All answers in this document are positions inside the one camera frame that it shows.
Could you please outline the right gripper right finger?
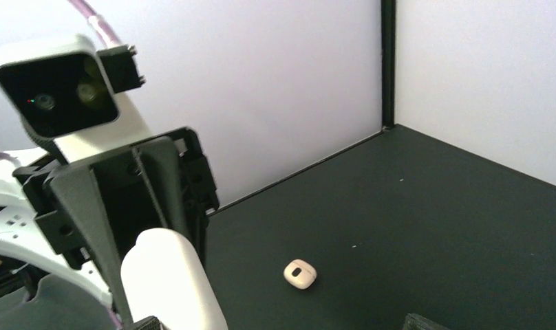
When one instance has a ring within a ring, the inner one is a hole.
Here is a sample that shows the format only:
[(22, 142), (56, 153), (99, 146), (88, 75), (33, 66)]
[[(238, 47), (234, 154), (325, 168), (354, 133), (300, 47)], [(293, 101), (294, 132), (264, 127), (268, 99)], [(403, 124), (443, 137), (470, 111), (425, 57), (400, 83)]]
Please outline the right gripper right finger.
[(419, 314), (409, 313), (405, 317), (402, 330), (449, 330), (449, 328)]

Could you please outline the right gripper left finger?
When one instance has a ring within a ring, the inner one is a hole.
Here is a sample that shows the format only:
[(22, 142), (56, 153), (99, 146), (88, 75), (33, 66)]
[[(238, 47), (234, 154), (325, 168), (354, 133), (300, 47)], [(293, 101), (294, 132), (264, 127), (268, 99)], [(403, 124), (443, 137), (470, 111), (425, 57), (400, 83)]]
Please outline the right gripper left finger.
[(147, 316), (131, 325), (131, 330), (162, 330), (162, 323), (155, 316)]

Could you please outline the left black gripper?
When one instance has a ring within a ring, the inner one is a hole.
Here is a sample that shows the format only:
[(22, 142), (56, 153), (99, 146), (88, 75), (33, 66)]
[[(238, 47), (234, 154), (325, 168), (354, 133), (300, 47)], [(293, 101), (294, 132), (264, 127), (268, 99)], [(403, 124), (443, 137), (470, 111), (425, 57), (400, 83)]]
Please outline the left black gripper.
[(70, 164), (50, 155), (14, 170), (57, 254), (80, 270), (93, 261), (128, 327), (133, 324), (120, 279), (121, 261), (137, 236), (167, 228), (206, 259), (208, 211), (217, 187), (195, 131), (177, 129)]

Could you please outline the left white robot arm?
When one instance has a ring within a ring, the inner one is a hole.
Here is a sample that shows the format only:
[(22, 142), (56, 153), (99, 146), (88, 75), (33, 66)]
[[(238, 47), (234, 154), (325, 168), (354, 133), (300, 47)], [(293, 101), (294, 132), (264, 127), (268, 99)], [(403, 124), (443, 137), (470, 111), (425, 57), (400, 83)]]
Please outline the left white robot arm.
[(75, 285), (128, 329), (226, 329), (206, 275), (216, 185), (195, 131), (89, 130), (0, 162), (0, 256)]

